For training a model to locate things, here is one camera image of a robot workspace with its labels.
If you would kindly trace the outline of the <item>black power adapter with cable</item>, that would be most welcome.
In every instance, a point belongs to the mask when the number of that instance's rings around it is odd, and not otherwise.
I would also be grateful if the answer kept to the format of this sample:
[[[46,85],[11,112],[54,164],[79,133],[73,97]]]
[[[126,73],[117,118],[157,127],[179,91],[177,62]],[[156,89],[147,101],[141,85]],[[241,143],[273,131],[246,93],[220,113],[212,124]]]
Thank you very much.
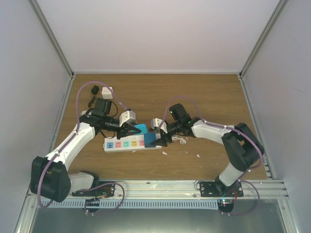
[[[99,92],[99,86],[98,85],[94,85],[91,89],[91,100],[88,102],[88,108],[90,108],[93,103],[95,102],[95,100],[97,99],[96,96]]]

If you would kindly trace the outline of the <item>blue cube adapter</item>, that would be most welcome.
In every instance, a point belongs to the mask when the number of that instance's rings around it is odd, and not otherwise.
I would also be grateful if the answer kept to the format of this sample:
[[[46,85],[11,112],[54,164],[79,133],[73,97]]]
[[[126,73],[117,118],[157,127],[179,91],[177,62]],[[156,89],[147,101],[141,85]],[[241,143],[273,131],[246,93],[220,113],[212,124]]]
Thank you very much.
[[[145,133],[143,136],[144,136],[144,147],[145,148],[156,147],[155,145],[152,145],[152,143],[157,140],[155,132]]]

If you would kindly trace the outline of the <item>light blue adapter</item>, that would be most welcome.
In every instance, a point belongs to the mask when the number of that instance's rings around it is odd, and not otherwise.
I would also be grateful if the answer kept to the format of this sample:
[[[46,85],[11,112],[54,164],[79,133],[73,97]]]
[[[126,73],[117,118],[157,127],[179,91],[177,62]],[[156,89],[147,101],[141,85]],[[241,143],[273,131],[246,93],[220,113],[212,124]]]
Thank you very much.
[[[146,124],[136,124],[134,127],[140,130],[140,132],[136,133],[136,135],[145,134],[148,132]]]

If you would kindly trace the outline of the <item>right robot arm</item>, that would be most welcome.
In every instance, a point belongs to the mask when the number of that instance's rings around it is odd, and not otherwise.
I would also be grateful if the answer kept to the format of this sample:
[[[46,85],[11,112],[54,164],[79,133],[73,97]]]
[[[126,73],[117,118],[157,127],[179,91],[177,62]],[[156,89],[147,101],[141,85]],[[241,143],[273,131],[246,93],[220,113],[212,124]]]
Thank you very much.
[[[231,193],[236,182],[247,171],[255,168],[255,162],[263,162],[264,147],[246,124],[226,126],[199,117],[192,118],[180,103],[170,107],[169,111],[174,119],[172,123],[168,124],[164,119],[152,119],[151,129],[159,131],[160,138],[151,145],[166,147],[176,134],[208,139],[223,145],[229,164],[214,180],[215,191],[219,196],[225,197]]]

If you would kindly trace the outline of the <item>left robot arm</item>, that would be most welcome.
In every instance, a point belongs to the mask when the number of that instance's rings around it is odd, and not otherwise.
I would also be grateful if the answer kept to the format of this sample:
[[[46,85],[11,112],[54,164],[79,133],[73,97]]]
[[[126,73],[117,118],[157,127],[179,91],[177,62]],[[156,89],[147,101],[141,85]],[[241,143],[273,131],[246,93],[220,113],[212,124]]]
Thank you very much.
[[[78,122],[67,138],[45,157],[32,162],[30,190],[38,198],[62,202],[68,194],[84,190],[89,196],[100,191],[98,175],[81,171],[70,175],[68,169],[83,147],[101,131],[114,132],[117,139],[139,133],[134,127],[136,114],[126,109],[118,118],[110,116],[112,101],[98,99],[93,108],[78,116]]]

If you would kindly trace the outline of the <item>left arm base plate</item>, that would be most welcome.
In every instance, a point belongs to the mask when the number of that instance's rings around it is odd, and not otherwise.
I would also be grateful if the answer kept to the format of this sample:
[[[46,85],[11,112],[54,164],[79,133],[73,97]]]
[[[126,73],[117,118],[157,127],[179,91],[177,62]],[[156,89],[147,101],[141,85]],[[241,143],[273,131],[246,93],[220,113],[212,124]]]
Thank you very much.
[[[94,184],[92,187],[103,185],[96,190],[91,191],[76,191],[71,195],[73,197],[95,197],[95,198],[109,198],[114,196],[115,184],[112,181],[99,181],[98,184]]]

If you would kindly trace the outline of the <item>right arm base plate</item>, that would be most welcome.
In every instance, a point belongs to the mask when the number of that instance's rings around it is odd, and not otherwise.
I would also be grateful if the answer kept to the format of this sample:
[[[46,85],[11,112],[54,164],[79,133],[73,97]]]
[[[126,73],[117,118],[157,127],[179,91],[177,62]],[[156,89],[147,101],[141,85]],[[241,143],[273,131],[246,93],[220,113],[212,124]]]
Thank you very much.
[[[196,188],[200,191],[201,197],[233,198],[244,196],[241,183],[225,186],[215,181],[199,181]]]

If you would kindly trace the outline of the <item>white cube adapter tiger sticker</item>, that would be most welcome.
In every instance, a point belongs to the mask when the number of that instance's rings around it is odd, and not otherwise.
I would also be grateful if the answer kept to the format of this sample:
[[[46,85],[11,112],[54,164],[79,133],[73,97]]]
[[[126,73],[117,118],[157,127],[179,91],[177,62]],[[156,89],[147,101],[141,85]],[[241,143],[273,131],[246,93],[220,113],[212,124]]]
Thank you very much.
[[[112,100],[113,99],[113,87],[109,86],[109,87],[105,87],[103,86],[102,87],[102,91],[101,91],[101,94],[102,94],[102,98],[105,99],[105,100]]]

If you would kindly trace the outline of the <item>white power strip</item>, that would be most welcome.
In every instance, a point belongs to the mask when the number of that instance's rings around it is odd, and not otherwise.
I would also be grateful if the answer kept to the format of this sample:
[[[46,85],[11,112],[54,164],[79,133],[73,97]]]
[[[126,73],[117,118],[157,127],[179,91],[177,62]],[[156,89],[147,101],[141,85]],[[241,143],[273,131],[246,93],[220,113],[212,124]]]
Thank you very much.
[[[146,147],[147,143],[144,140],[144,135],[132,135],[123,137],[121,139],[105,138],[103,149],[106,153],[112,152],[126,152],[126,151],[139,151],[139,150],[159,150],[161,146]]]

